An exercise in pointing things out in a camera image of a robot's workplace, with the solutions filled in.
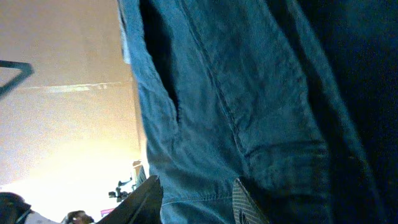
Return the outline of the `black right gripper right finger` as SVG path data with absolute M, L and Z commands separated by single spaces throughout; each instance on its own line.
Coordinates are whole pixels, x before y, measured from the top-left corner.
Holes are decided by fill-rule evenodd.
M 232 199 L 236 224 L 270 224 L 270 220 L 260 209 L 259 204 L 251 197 L 240 178 L 234 180 Z

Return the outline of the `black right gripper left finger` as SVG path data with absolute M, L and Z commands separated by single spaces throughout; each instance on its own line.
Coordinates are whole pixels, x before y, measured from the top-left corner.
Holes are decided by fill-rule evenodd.
M 163 196 L 159 177 L 152 175 L 97 224 L 161 224 Z

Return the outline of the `navy blue shorts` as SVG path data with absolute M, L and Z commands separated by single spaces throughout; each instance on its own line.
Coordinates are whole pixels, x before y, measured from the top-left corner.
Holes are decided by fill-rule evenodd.
M 397 222 L 397 2 L 122 0 L 162 223 Z

